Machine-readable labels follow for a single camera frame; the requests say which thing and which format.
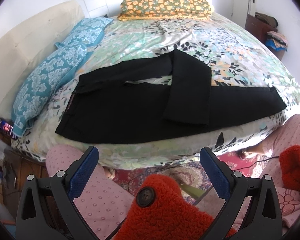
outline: red patterned rug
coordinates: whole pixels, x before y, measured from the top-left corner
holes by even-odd
[[[229,152],[218,157],[221,161],[224,161],[232,170],[238,170],[246,177],[259,177],[260,173],[265,167],[264,162],[259,162],[251,166],[255,161],[264,160],[267,157],[257,155],[251,159],[241,160],[236,152]],[[203,170],[199,161],[190,162],[181,165],[165,165],[144,169],[135,169],[132,171],[116,170],[113,181],[119,184],[122,188],[127,190],[133,195],[138,193],[138,190],[145,180],[145,178],[151,174],[163,174],[174,178],[179,184],[185,183],[187,185],[207,190],[211,183],[207,174]],[[193,203],[194,199],[187,193],[182,191],[183,197],[186,201]]]

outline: upholstered headboard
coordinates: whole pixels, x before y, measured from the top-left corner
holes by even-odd
[[[76,1],[48,8],[20,23],[0,39],[0,117],[11,118],[14,99],[31,71],[84,18]]]

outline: black pants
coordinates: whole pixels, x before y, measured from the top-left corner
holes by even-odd
[[[172,85],[138,81],[172,74]],[[84,143],[142,143],[242,125],[286,108],[274,87],[211,86],[211,69],[174,50],[80,76],[56,133]]]

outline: button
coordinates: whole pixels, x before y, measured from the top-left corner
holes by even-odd
[[[139,190],[136,199],[139,207],[149,207],[155,200],[155,192],[151,187],[144,187]]]

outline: stack of fabric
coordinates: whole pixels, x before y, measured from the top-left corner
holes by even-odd
[[[275,51],[288,51],[288,40],[284,35],[270,31],[268,32],[266,46],[273,48]]]
[[[257,18],[258,20],[270,25],[271,27],[278,27],[278,21],[276,18],[266,15],[264,13],[258,13],[256,12],[254,15],[255,18]]]

